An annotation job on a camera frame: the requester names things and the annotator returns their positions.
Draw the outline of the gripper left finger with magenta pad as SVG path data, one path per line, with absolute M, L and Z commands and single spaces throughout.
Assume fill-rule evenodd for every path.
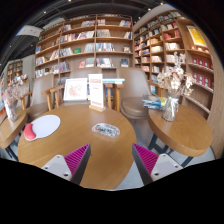
M 91 147 L 89 144 L 86 144 L 65 156 L 54 156 L 42 169 L 79 185 L 90 155 Z

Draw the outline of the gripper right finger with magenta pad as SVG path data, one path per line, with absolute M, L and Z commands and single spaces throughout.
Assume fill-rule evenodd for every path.
M 137 144 L 132 145 L 132 155 L 144 185 L 182 169 L 169 155 L 157 155 Z

